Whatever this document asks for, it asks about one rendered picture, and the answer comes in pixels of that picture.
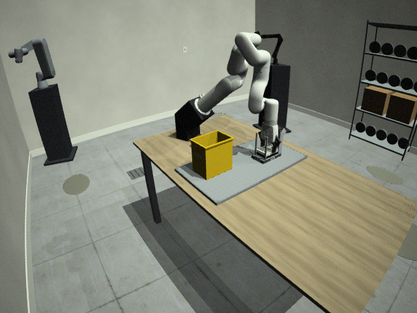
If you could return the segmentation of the yellow open-top bin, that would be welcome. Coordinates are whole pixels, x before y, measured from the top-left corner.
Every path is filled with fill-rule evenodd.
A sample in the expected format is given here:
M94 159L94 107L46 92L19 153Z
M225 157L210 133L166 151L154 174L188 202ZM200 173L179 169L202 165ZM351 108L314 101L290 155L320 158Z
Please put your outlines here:
M233 139L219 130L190 139L193 171L208 180L231 170Z

